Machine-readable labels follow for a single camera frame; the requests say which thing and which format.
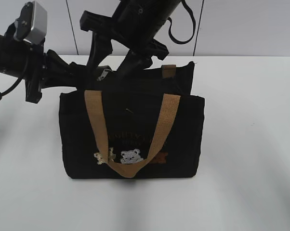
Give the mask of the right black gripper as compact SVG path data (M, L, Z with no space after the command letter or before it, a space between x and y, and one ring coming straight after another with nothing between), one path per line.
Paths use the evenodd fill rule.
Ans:
M81 30L93 32L87 72L94 72L113 52L111 39L130 49L116 70L117 77L126 77L149 68L152 56L164 60L169 54L166 45L154 39L163 23L149 16L132 13L120 20L84 11L79 25Z

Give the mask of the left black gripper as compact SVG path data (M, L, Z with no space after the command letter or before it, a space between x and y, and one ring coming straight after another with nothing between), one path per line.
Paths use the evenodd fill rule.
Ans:
M85 83L87 67L75 62L66 63L55 51L44 52L45 38L31 43L28 52L25 88L26 102L37 104L42 98L43 75L46 83Z

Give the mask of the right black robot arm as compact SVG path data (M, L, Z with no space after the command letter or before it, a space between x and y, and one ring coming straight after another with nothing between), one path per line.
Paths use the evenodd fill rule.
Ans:
M119 77L149 68L153 56L164 60L169 51L154 37L179 3L178 0L122 0L112 16L84 11L80 28L92 32L87 73L92 74L112 54L113 40L129 50L118 68Z

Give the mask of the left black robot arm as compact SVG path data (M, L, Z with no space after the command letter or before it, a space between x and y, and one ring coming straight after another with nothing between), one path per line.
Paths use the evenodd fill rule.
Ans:
M82 89L86 82L86 66L66 63L55 51L44 51L44 44L16 41L11 35L0 35L0 73L16 78L4 91L0 100L11 93L22 81L25 83L25 101L38 103L42 90L53 87Z

